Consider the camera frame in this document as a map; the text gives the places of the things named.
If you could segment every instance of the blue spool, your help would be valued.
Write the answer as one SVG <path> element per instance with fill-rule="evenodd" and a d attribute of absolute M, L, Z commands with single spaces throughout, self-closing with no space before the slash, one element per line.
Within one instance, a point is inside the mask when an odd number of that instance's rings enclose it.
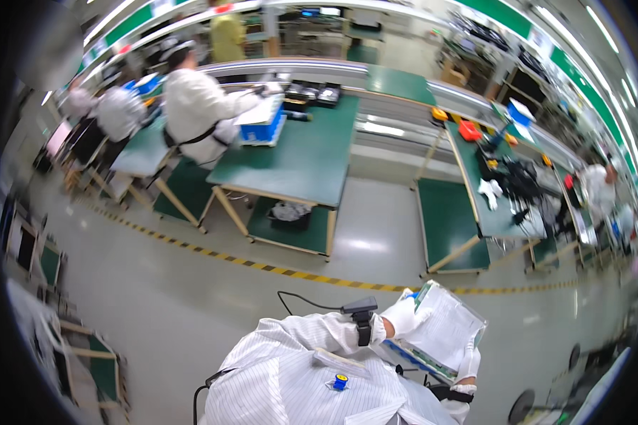
<path fill-rule="evenodd" d="M 342 391 L 345 389 L 345 384 L 347 383 L 348 383 L 348 377 L 346 377 L 345 375 L 338 374 L 335 376 L 335 382 L 333 382 L 333 389 Z"/>

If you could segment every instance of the table leg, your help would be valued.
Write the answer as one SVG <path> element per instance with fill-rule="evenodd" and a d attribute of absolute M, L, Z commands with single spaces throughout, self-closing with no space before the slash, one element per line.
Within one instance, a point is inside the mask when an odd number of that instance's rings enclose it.
<path fill-rule="evenodd" d="M 577 247 L 577 245 L 579 245 L 578 242 L 570 242 L 570 243 L 568 243 L 562 250 L 556 252 L 555 254 L 552 254 L 549 257 L 546 257 L 541 262 L 539 262 L 538 264 L 534 265 L 534 270 L 541 270 L 544 266 L 549 265 L 553 261 L 555 261 L 555 260 L 559 259 L 560 257 L 562 257 L 562 255 L 566 254 L 569 251 L 572 251 L 574 248 Z"/>
<path fill-rule="evenodd" d="M 210 198 L 208 198 L 208 202 L 205 204 L 205 208 L 203 209 L 201 216 L 198 218 L 198 223 L 200 225 L 203 224 L 203 219 L 205 219 L 205 215 L 208 214 L 208 210 L 210 210 L 210 206 L 213 204 L 213 199 L 215 199 L 214 192 L 210 194 Z"/>
<path fill-rule="evenodd" d="M 231 219 L 234 220 L 234 224 L 239 228 L 240 232 L 244 236 L 248 236 L 248 229 L 246 228 L 246 225 L 243 221 L 241 221 L 239 215 L 236 214 L 234 207 L 232 206 L 231 202 L 229 202 L 229 199 L 227 199 L 227 195 L 225 195 L 225 193 L 222 191 L 222 188 L 220 186 L 214 186 L 213 193 L 215 193 L 215 196 L 218 198 Z"/>
<path fill-rule="evenodd" d="M 491 263 L 489 265 L 489 270 L 491 270 L 492 268 L 494 268 L 494 267 L 496 267 L 498 265 L 501 265 L 503 262 L 507 262 L 508 260 L 511 260 L 511 259 L 515 258 L 516 256 L 518 256 L 522 252 L 525 252 L 527 250 L 531 250 L 534 247 L 534 245 L 536 245 L 539 242 L 541 242 L 541 239 L 529 239 L 526 244 L 524 244 L 523 246 L 521 246 L 517 250 L 512 250 L 509 254 L 504 255 L 502 258 L 500 258 L 500 259 L 494 261 L 493 263 Z"/>
<path fill-rule="evenodd" d="M 99 184 L 99 186 L 110 196 L 111 199 L 116 201 L 121 207 L 123 207 L 125 209 L 128 208 L 128 206 L 123 204 L 123 202 L 120 199 L 116 199 L 116 196 L 113 194 L 113 191 L 111 190 L 109 185 L 106 184 L 104 179 L 102 179 L 102 176 L 100 176 L 97 173 L 97 170 L 95 170 L 94 168 L 90 167 L 89 171 L 90 171 L 90 175 L 92 175 L 94 181 L 97 182 L 97 184 Z"/>
<path fill-rule="evenodd" d="M 194 215 L 191 214 L 191 212 L 187 209 L 187 207 L 185 207 L 184 204 L 170 190 L 170 188 L 163 181 L 163 179 L 159 177 L 156 179 L 154 183 L 156 184 L 156 187 L 166 196 L 166 198 L 168 198 L 170 202 L 173 203 L 175 208 L 177 208 L 179 212 L 181 212 L 182 215 L 189 220 L 189 223 L 194 225 L 194 227 L 196 227 L 201 233 L 204 233 L 204 234 L 207 233 L 207 231 L 200 226 L 200 224 L 198 223 L 198 220 L 194 217 Z"/>
<path fill-rule="evenodd" d="M 416 172 L 416 177 L 414 177 L 414 183 L 417 182 L 418 180 L 420 180 L 421 177 L 423 177 L 423 173 L 425 172 L 425 169 L 428 166 L 428 163 L 430 162 L 430 159 L 432 159 L 433 155 L 437 151 L 437 148 L 440 146 L 440 141 L 442 141 L 443 133 L 444 133 L 444 130 L 440 129 L 440 133 L 437 135 L 437 139 L 435 139 L 435 142 L 430 146 L 430 149 L 428 149 L 428 153 L 425 156 L 425 160 L 423 161 L 423 165 L 421 165 L 420 168 Z"/>
<path fill-rule="evenodd" d="M 147 208 L 149 211 L 153 210 L 151 202 L 132 184 L 130 184 L 130 186 L 128 187 L 128 192 L 130 192 L 135 197 L 135 199 L 138 200 L 139 203 L 144 205 L 144 207 Z"/>
<path fill-rule="evenodd" d="M 444 265 L 460 257 L 461 254 L 463 254 L 464 252 L 468 251 L 470 248 L 475 246 L 475 244 L 479 242 L 480 240 L 481 240 L 480 237 L 477 235 L 468 239 L 466 243 L 463 243 L 455 251 L 453 251 L 452 253 L 450 253 L 449 255 L 441 259 L 440 261 L 437 261 L 435 264 L 430 266 L 430 268 L 428 268 L 428 273 L 434 273 L 436 270 L 443 268 Z"/>
<path fill-rule="evenodd" d="M 335 234 L 335 221 L 337 216 L 337 210 L 329 210 L 329 222 L 326 224 L 326 262 L 331 260 L 331 252 L 333 251 L 333 235 Z"/>

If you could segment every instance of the hand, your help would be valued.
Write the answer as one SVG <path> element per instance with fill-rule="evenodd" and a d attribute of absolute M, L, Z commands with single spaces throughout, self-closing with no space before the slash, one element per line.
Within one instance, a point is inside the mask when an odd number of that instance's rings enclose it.
<path fill-rule="evenodd" d="M 479 368 L 480 351 L 475 347 L 475 336 L 473 336 L 465 345 L 465 355 L 460 361 L 459 375 L 454 384 L 475 384 Z"/>
<path fill-rule="evenodd" d="M 399 300 L 380 315 L 387 338 L 400 338 L 416 329 L 433 313 L 432 309 L 418 309 L 410 289 L 405 289 Z"/>

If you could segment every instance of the black cable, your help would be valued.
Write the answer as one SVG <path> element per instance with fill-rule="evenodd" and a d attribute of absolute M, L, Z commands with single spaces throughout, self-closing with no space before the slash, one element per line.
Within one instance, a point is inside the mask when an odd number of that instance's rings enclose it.
<path fill-rule="evenodd" d="M 291 313 L 291 312 L 290 312 L 290 310 L 289 310 L 289 306 L 288 306 L 288 305 L 286 305 L 286 303 L 284 302 L 284 299 L 283 299 L 283 298 L 281 298 L 281 294 L 294 296 L 294 297 L 296 297 L 296 298 L 299 298 L 299 299 L 301 299 L 301 300 L 305 301 L 307 304 L 311 304 L 311 305 L 313 305 L 313 306 L 315 306 L 315 307 L 319 307 L 320 309 L 325 309 L 325 310 L 337 310 L 337 311 L 339 311 L 339 310 L 341 309 L 340 307 L 327 307 L 327 306 L 325 306 L 325 305 L 319 305 L 319 304 L 317 304 L 317 303 L 315 303 L 315 302 L 311 302 L 310 300 L 308 300 L 308 299 L 307 299 L 307 298 L 305 298 L 304 296 L 301 296 L 301 295 L 298 295 L 298 294 L 288 293 L 288 292 L 286 292 L 286 291 L 277 291 L 277 295 L 279 296 L 279 300 L 281 300 L 281 304 L 283 304 L 283 305 L 284 305 L 284 307 L 286 308 L 286 311 L 288 311 L 288 312 L 289 312 L 289 314 L 290 314 L 291 316 L 293 316 L 293 313 Z"/>
<path fill-rule="evenodd" d="M 194 393 L 194 425 L 196 425 L 196 399 L 198 398 L 198 394 L 201 392 L 203 388 L 208 388 L 208 386 L 207 385 L 200 386 Z"/>

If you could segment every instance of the wrist strap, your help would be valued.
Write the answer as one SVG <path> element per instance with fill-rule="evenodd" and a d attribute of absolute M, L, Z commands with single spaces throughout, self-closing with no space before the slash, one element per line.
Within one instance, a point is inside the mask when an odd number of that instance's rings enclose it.
<path fill-rule="evenodd" d="M 352 314 L 352 321 L 357 323 L 357 332 L 359 347 L 366 347 L 371 342 L 371 311 L 360 311 Z"/>
<path fill-rule="evenodd" d="M 475 398 L 474 395 L 464 394 L 458 391 L 450 391 L 449 395 L 447 396 L 447 400 L 456 400 L 460 401 L 461 403 L 470 403 L 473 401 L 473 398 Z"/>

